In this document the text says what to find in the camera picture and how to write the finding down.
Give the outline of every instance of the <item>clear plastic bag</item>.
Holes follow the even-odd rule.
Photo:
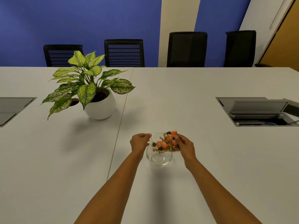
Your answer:
[[[179,152],[180,147],[174,139],[176,131],[167,131],[163,133],[151,133],[150,146],[153,152],[159,154],[164,152]]]

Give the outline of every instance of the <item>soil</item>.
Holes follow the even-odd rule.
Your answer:
[[[108,95],[104,92],[104,91],[100,91],[100,92],[97,92],[95,94],[95,97],[92,99],[91,102],[98,102],[98,101],[102,101],[104,100],[105,98],[107,98]]]

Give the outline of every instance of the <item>open outlet lid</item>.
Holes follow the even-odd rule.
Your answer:
[[[290,100],[259,100],[259,101],[235,101],[231,107],[231,114],[280,114]]]

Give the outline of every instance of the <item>person's right hand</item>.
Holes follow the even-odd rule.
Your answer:
[[[198,161],[195,155],[194,144],[192,141],[181,134],[175,135],[174,138],[180,146],[180,151],[182,157],[184,158],[185,166],[187,169],[189,169],[190,165],[192,165],[193,162]]]

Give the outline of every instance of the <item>wooden door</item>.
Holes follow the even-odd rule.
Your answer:
[[[299,71],[299,0],[294,1],[260,63]]]

